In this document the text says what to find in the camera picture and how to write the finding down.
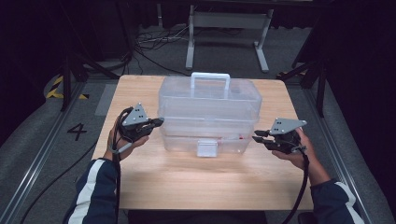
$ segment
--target gray gripper bracket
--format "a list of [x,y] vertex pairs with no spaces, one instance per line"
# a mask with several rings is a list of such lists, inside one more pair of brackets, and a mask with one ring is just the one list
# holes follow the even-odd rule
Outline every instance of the gray gripper bracket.
[[276,135],[276,134],[289,133],[296,128],[303,127],[305,124],[306,124],[305,120],[276,118],[271,128],[270,134]]
[[148,120],[148,116],[146,115],[145,109],[142,104],[137,104],[125,121],[122,123],[122,126],[130,126],[134,124],[139,124],[146,122]]

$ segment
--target white stripe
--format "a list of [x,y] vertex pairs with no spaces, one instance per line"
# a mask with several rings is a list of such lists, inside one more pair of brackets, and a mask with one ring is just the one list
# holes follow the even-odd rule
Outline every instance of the white stripe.
[[97,160],[91,167],[91,170],[88,173],[87,183],[85,184],[84,188],[82,188],[82,191],[79,193],[77,199],[77,206],[72,216],[69,218],[70,224],[82,223],[84,217],[87,216],[88,209],[90,208],[91,204],[91,196],[96,185],[96,177],[98,175],[99,169],[104,162],[105,161]]
[[352,192],[350,191],[349,187],[347,187],[347,185],[341,182],[336,182],[335,184],[340,186],[340,188],[344,190],[347,197],[349,198],[349,201],[346,202],[346,208],[349,211],[349,214],[352,216],[353,222],[356,224],[363,224],[364,223],[363,219],[361,219],[359,214],[353,208],[353,204],[356,202],[355,195],[352,194]]

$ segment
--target metal frame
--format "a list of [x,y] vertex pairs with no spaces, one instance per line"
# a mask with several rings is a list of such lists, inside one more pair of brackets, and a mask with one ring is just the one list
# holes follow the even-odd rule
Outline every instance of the metal frame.
[[361,215],[361,218],[363,218],[364,223],[373,223],[373,221],[370,219],[370,216],[368,214],[367,209],[365,208],[363,202],[361,201],[361,196],[358,193],[358,187],[356,186],[355,181],[353,180],[353,177],[351,173],[348,171],[343,158],[338,150],[337,145],[335,144],[335,141],[332,137],[332,133],[329,130],[329,127],[327,125],[326,119],[323,118],[317,111],[316,108],[316,98],[314,93],[311,90],[303,90],[304,91],[304,96],[306,100],[308,101],[308,104],[315,115],[316,122],[322,131],[322,134],[326,140],[326,147],[329,149],[330,153],[330,158],[332,159],[332,164],[334,165],[335,171],[338,174],[339,180],[346,184],[352,193],[356,197],[356,205],[358,207],[359,213]]
[[28,196],[30,190],[33,187],[33,184],[38,178],[38,175],[41,172],[41,169],[44,166],[48,156],[50,155],[55,140],[58,136],[59,131],[64,124],[67,115],[73,108],[74,103],[81,95],[82,90],[84,89],[85,83],[78,82],[73,90],[72,99],[70,101],[69,106],[66,107],[64,112],[61,112],[58,118],[55,120],[54,125],[52,126],[51,130],[49,131],[49,135],[47,136],[46,140],[44,141],[43,145],[41,146],[40,150],[38,151],[35,159],[33,160],[32,164],[30,165],[28,171],[23,177],[22,182],[18,186],[17,190],[15,191],[12,199],[8,203],[6,210],[0,217],[0,224],[7,224],[12,223],[15,216],[21,209],[23,202],[25,201],[26,197]]
[[265,60],[262,46],[268,33],[274,11],[268,10],[267,14],[245,14],[245,13],[219,13],[219,12],[197,12],[193,5],[190,7],[189,21],[189,46],[187,49],[186,69],[191,70],[194,60],[194,27],[222,27],[261,29],[262,35],[259,41],[255,41],[254,48],[259,59],[260,67],[264,73],[269,71]]

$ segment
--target plastic box latch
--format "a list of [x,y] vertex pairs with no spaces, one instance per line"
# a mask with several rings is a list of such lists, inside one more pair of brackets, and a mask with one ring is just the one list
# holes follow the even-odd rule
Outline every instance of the plastic box latch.
[[200,139],[197,143],[198,157],[217,157],[218,141],[215,139]]

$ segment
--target person's right hand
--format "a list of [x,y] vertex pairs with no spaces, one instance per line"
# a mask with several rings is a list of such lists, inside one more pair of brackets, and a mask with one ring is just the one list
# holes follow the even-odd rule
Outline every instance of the person's right hand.
[[[317,161],[318,159],[315,154],[314,146],[312,145],[311,140],[309,140],[308,136],[306,136],[303,132],[303,129],[298,128],[295,131],[301,138],[301,145],[306,146],[305,154],[308,156],[310,162]],[[293,165],[297,166],[300,169],[304,169],[304,158],[301,156],[301,153],[285,154],[283,152],[273,150],[272,154],[277,156],[281,160],[291,161]]]
[[[306,146],[305,154],[306,156],[308,156],[309,159],[308,174],[311,186],[315,186],[329,181],[330,177],[318,160],[317,155],[315,154],[314,146],[312,145],[309,138],[304,134],[303,129],[298,128],[296,129],[296,132],[301,138],[301,145]],[[281,160],[291,161],[293,165],[297,166],[300,169],[304,169],[304,158],[302,157],[301,153],[285,154],[276,150],[273,150],[272,153]]]

